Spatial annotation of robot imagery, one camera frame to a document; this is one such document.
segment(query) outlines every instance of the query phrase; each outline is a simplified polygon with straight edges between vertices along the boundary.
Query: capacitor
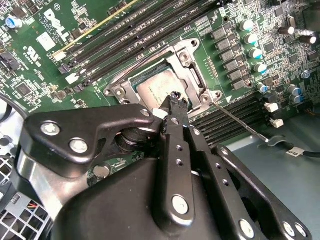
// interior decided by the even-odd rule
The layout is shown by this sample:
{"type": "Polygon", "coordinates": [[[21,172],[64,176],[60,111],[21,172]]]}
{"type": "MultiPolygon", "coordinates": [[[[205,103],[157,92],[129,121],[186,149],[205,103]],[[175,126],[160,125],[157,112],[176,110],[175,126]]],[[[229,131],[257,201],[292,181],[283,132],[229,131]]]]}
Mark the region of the capacitor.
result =
{"type": "Polygon", "coordinates": [[[258,37],[255,34],[248,33],[247,35],[244,36],[244,42],[246,44],[255,45],[257,41],[258,41],[258,37]]]}
{"type": "Polygon", "coordinates": [[[293,103],[295,104],[300,104],[304,101],[304,97],[303,96],[290,96],[290,99],[293,103]]]}
{"type": "Polygon", "coordinates": [[[295,97],[301,95],[301,89],[293,84],[288,87],[287,91],[289,94],[295,97]]]}
{"type": "Polygon", "coordinates": [[[299,38],[299,42],[303,44],[313,45],[316,43],[316,41],[317,41],[317,37],[315,36],[301,36],[299,38]]]}
{"type": "Polygon", "coordinates": [[[10,29],[20,29],[23,26],[23,22],[21,21],[21,19],[15,16],[8,16],[5,20],[5,24],[10,29]]]}
{"type": "Polygon", "coordinates": [[[253,59],[261,59],[262,57],[262,51],[258,48],[252,48],[249,51],[249,56],[253,59]]]}
{"type": "Polygon", "coordinates": [[[260,74],[264,74],[267,71],[267,66],[261,62],[254,65],[254,71],[260,74]]]}
{"type": "Polygon", "coordinates": [[[256,85],[256,89],[262,94],[264,94],[268,91],[268,87],[266,85],[264,85],[262,82],[259,82],[256,85]]]}
{"type": "Polygon", "coordinates": [[[281,35],[292,35],[295,33],[295,28],[293,26],[281,26],[278,29],[278,33],[281,35]]]}
{"type": "Polygon", "coordinates": [[[248,31],[250,32],[252,28],[254,27],[254,22],[252,20],[245,19],[242,22],[240,22],[240,30],[241,31],[248,31]]]}

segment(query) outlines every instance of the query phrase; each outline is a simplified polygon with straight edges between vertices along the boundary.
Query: white connector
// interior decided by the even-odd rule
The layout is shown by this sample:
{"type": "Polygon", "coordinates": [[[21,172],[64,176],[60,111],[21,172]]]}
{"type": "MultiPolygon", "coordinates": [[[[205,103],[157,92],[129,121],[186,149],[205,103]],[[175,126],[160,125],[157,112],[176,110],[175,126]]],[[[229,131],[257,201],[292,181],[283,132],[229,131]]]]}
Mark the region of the white connector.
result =
{"type": "Polygon", "coordinates": [[[270,120],[270,123],[272,126],[274,126],[276,129],[281,128],[283,125],[285,125],[284,121],[282,119],[277,119],[277,120],[270,120]]]}
{"type": "Polygon", "coordinates": [[[265,103],[264,106],[269,113],[274,113],[275,111],[279,110],[279,106],[277,103],[265,103]]]}

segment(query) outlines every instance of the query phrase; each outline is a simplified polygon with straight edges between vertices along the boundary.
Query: yellow wire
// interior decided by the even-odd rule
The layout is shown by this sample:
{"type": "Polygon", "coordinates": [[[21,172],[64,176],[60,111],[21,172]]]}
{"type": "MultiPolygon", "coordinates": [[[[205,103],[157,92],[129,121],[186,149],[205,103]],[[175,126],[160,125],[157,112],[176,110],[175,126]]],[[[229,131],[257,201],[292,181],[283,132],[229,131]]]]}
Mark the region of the yellow wire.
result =
{"type": "Polygon", "coordinates": [[[138,2],[140,0],[133,0],[132,2],[130,2],[129,4],[127,4],[125,7],[121,8],[120,10],[118,10],[117,12],[115,12],[114,14],[112,14],[111,16],[107,17],[105,20],[103,20],[102,22],[100,22],[97,26],[95,26],[94,28],[90,29],[89,31],[87,31],[85,34],[83,34],[82,36],[78,37],[76,40],[74,40],[73,42],[71,42],[70,44],[68,44],[67,46],[65,46],[64,48],[62,48],[61,50],[55,52],[53,54],[53,56],[57,56],[58,54],[62,53],[63,51],[67,50],[68,48],[72,47],[74,44],[76,44],[77,42],[79,42],[81,39],[83,39],[84,37],[86,37],[87,35],[89,35],[90,33],[92,33],[94,30],[100,28],[103,24],[107,23],[108,21],[110,21],[111,19],[113,19],[115,16],[117,16],[118,14],[122,13],[124,10],[130,8],[133,4],[135,4],[136,2],[138,2]]]}

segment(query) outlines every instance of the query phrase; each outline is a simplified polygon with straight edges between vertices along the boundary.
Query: motherboard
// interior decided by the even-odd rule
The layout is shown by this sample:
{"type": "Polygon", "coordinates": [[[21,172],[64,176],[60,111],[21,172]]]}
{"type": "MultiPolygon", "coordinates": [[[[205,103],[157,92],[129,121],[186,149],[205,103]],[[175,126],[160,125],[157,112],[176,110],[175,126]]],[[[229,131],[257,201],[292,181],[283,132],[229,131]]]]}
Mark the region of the motherboard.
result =
{"type": "MultiPolygon", "coordinates": [[[[254,129],[279,128],[319,103],[316,4],[0,0],[0,90],[28,114],[118,104],[152,110],[180,92],[214,146],[245,129],[213,102],[254,129]]],[[[111,168],[136,160],[116,159],[111,168]]]]}

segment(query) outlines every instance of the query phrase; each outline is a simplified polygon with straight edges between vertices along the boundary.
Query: screw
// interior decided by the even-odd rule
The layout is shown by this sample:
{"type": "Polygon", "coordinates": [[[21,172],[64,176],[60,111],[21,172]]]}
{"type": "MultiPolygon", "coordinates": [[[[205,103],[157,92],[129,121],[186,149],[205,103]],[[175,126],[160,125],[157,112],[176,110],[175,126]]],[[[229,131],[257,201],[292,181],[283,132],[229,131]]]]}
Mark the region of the screw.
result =
{"type": "Polygon", "coordinates": [[[301,233],[302,236],[304,236],[305,238],[307,237],[306,231],[299,223],[295,224],[295,228],[298,230],[299,233],[301,233]]]}
{"type": "Polygon", "coordinates": [[[193,132],[195,135],[199,136],[200,135],[200,131],[196,128],[193,129],[193,132]]]}
{"type": "Polygon", "coordinates": [[[224,155],[228,155],[228,151],[227,151],[224,147],[221,148],[221,152],[222,152],[224,155]]]}
{"type": "Polygon", "coordinates": [[[179,121],[176,118],[171,118],[171,122],[173,122],[175,125],[179,125],[179,121]]]}
{"type": "Polygon", "coordinates": [[[310,71],[308,71],[308,70],[305,70],[305,71],[303,71],[303,72],[301,73],[301,78],[302,78],[302,79],[308,79],[308,78],[310,78],[310,76],[311,76],[311,73],[310,73],[310,71]]]}
{"type": "Polygon", "coordinates": [[[88,145],[81,139],[74,139],[70,142],[69,145],[70,148],[78,154],[83,154],[88,150],[88,145]]]}
{"type": "Polygon", "coordinates": [[[189,210],[188,203],[180,196],[174,196],[172,198],[172,205],[178,214],[184,215],[189,210]]]}
{"type": "Polygon", "coordinates": [[[283,222],[283,227],[291,237],[294,237],[296,235],[294,229],[292,228],[292,226],[290,226],[289,223],[283,222]]]}
{"type": "Polygon", "coordinates": [[[243,231],[243,233],[249,238],[249,239],[253,239],[255,237],[255,232],[252,228],[252,226],[250,225],[250,223],[248,223],[246,220],[241,219],[239,222],[240,228],[243,231]]]}
{"type": "Polygon", "coordinates": [[[48,122],[41,126],[41,131],[48,136],[56,136],[60,133],[58,125],[48,122]]]}
{"type": "Polygon", "coordinates": [[[142,109],[140,111],[140,113],[142,113],[142,115],[146,116],[146,117],[150,117],[150,113],[148,112],[148,110],[142,109]]]}

